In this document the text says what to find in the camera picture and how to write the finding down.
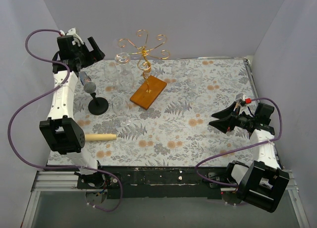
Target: clear glass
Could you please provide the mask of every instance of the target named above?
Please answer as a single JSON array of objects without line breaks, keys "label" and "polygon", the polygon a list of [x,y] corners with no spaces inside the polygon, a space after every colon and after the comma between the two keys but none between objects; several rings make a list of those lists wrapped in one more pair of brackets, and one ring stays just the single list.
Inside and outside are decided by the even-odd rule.
[{"label": "clear glass", "polygon": [[178,80],[183,77],[186,72],[186,61],[184,59],[176,59],[172,65],[173,78]]},{"label": "clear glass", "polygon": [[104,75],[106,81],[109,83],[105,88],[106,92],[112,92],[114,95],[119,94],[121,85],[119,83],[119,70],[115,62],[107,62],[104,65]]},{"label": "clear glass", "polygon": [[115,96],[112,100],[113,112],[120,117],[120,125],[127,126],[131,121],[126,116],[129,111],[128,100],[125,97]]},{"label": "clear glass", "polygon": [[203,73],[198,69],[193,69],[189,72],[187,77],[187,84],[189,87],[189,93],[186,99],[188,101],[194,101],[197,98],[198,88],[203,82]]},{"label": "clear glass", "polygon": [[128,53],[119,53],[114,59],[120,65],[119,83],[122,85],[122,90],[131,90],[134,86],[134,76],[131,72],[130,55]]}]

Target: white wall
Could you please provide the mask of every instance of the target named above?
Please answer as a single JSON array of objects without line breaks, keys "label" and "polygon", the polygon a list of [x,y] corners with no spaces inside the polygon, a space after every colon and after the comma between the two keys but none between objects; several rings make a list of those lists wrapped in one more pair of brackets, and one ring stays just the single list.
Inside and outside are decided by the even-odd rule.
[{"label": "white wall", "polygon": [[[0,0],[0,227],[20,227],[36,170],[18,160],[9,146],[6,130],[14,111],[53,84],[52,66],[28,56],[26,36],[38,28],[57,29],[43,0]],[[30,41],[31,50],[52,58],[57,50],[54,33]],[[28,160],[44,165],[48,146],[39,131],[51,98],[21,112],[13,124],[13,142]]]},{"label": "white wall", "polygon": [[116,38],[166,34],[172,58],[254,55],[284,0],[44,0],[63,30],[94,36],[106,58]]},{"label": "white wall", "polygon": [[260,96],[281,108],[283,135],[277,148],[294,172],[311,227],[317,227],[316,16],[317,0],[285,0],[253,61]]}]

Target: microphone grille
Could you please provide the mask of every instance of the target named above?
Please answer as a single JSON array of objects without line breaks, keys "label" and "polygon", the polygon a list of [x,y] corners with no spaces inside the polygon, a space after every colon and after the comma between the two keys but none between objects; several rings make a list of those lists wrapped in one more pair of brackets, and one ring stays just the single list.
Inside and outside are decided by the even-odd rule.
[{"label": "microphone grille", "polygon": [[96,91],[97,87],[96,84],[94,82],[87,82],[84,85],[84,91],[86,93],[92,94]]}]

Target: wooden base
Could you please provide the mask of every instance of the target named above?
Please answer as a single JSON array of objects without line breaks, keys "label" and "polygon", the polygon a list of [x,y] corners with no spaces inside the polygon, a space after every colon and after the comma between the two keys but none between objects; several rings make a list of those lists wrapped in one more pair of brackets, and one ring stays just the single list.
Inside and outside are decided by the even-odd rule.
[{"label": "wooden base", "polygon": [[159,96],[159,94],[163,91],[163,89],[167,86],[167,83],[164,81],[155,78],[154,76],[150,76],[148,78],[150,85],[150,92],[148,93],[148,84],[146,81],[139,87],[139,89],[132,95],[130,101],[135,103],[136,105],[144,108],[145,110],[149,109],[155,99]]}]

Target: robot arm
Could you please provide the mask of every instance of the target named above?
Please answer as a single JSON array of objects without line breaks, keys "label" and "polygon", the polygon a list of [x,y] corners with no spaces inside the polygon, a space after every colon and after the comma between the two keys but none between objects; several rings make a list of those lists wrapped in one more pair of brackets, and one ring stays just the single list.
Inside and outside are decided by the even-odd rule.
[{"label": "robot arm", "polygon": [[[245,95],[237,95],[230,107],[212,115],[218,120],[211,121],[209,125],[223,133],[232,131],[236,126],[246,129],[252,144],[272,140],[275,132],[269,123],[274,107],[259,103],[254,115],[250,115],[246,113],[250,102]],[[238,184],[236,194],[239,199],[274,212],[288,184],[289,174],[282,171],[276,161],[272,142],[256,146],[253,160],[250,167],[238,161],[229,163],[227,178]]]},{"label": "robot arm", "polygon": [[[82,150],[85,145],[85,135],[81,127],[74,121],[73,102],[74,91],[78,81],[78,74],[82,68],[88,67],[105,57],[92,37],[88,38],[93,50],[90,52],[76,34],[76,29],[70,29],[65,35],[62,32],[57,43],[59,52],[53,60],[67,64],[70,75],[67,82],[53,94],[53,101],[47,120],[40,122],[40,131],[46,139],[52,151],[67,156],[75,165],[82,167],[100,168],[97,160],[86,151]],[[54,84],[57,86],[67,75],[67,70],[60,64],[53,64]],[[77,173],[84,182],[93,187],[100,187],[105,180],[100,173],[80,169]]]}]

